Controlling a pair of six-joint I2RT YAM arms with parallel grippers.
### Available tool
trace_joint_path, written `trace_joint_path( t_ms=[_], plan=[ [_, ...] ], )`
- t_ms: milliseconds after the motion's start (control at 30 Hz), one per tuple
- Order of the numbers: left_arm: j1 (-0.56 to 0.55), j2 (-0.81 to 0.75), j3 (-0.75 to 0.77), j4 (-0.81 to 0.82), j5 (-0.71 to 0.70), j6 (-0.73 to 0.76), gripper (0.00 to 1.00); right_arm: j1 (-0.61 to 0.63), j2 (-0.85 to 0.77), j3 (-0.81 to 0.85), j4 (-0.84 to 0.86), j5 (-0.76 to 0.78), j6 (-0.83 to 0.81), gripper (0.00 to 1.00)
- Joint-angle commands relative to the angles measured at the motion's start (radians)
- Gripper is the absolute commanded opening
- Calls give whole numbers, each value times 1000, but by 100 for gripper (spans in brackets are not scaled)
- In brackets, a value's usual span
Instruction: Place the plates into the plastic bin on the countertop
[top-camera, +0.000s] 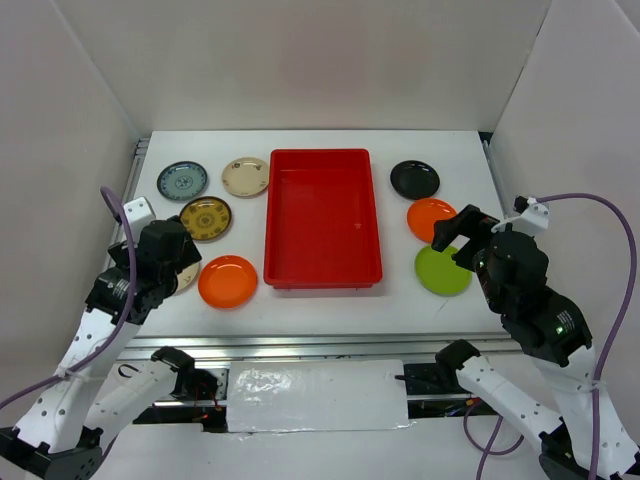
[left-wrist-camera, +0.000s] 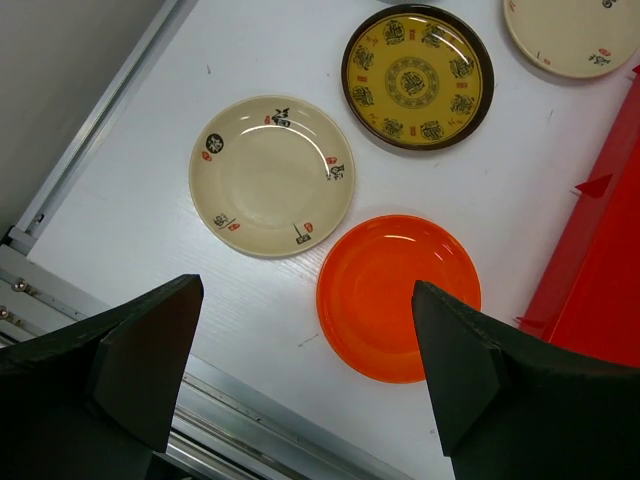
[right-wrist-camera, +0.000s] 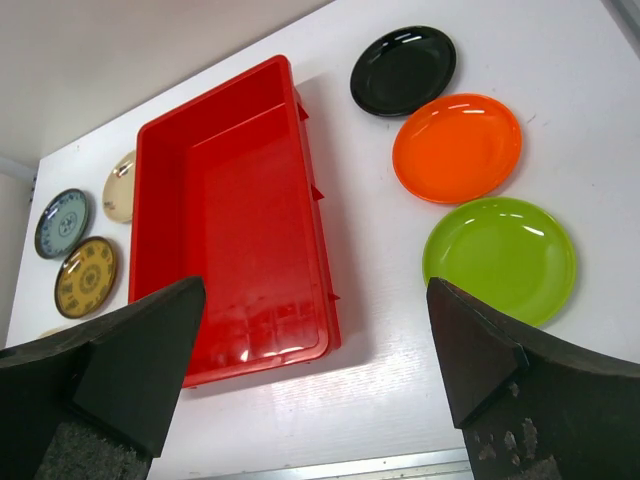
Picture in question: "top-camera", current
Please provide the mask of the green plate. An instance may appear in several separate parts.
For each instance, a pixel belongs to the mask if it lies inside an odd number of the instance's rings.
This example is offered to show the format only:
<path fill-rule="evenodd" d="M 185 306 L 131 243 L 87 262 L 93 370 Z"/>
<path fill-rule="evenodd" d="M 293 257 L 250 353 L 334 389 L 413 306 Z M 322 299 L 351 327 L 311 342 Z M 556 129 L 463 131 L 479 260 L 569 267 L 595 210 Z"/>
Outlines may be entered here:
<path fill-rule="evenodd" d="M 446 247 L 443 252 L 430 246 L 422 248 L 414 260 L 414 271 L 420 284 L 440 296 L 464 292 L 471 282 L 471 272 L 456 265 L 453 255 L 457 252 L 454 246 Z"/>

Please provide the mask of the yellow patterned plate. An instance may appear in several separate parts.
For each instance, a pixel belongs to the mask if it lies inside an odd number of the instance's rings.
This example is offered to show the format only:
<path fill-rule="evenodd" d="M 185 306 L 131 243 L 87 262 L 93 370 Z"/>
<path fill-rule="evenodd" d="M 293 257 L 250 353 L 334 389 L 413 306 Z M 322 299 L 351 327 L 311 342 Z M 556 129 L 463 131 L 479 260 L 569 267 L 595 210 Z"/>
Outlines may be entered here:
<path fill-rule="evenodd" d="M 227 202 L 215 196 L 204 196 L 185 205 L 179 219 L 194 241 L 209 242 L 223 236 L 232 223 L 232 210 Z"/>

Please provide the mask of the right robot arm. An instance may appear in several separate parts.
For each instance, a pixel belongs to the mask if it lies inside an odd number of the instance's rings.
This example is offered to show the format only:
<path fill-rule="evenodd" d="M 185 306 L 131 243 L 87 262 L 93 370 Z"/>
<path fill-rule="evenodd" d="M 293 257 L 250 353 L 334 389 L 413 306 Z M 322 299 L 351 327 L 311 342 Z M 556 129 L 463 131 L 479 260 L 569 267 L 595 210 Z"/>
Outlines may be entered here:
<path fill-rule="evenodd" d="M 524 393 L 465 340 L 436 354 L 436 381 L 446 391 L 468 391 L 501 415 L 535 448 L 550 479 L 636 475 L 639 446 L 597 377 L 585 317 L 547 284 L 549 259 L 534 238 L 548 227 L 548 208 L 519 197 L 515 209 L 517 216 L 498 220 L 468 205 L 455 217 L 435 222 L 431 247 L 443 252 L 457 237 L 466 237 L 452 260 L 476 275 L 489 309 L 531 358 L 558 408 Z"/>

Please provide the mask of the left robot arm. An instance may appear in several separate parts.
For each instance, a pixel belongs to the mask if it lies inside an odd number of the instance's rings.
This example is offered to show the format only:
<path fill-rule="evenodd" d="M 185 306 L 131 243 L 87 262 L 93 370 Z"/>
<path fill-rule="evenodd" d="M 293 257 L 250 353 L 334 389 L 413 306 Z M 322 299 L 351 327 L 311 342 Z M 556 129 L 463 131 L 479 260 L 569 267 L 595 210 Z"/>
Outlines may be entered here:
<path fill-rule="evenodd" d="M 155 401 L 214 400 L 218 379 L 186 352 L 164 346 L 104 398 L 121 352 L 178 276 L 200 261 L 177 217 L 152 220 L 108 250 L 114 264 L 94 281 L 73 341 L 55 373 L 36 386 L 29 411 L 1 431 L 1 456 L 39 479 L 89 479 L 119 433 Z"/>

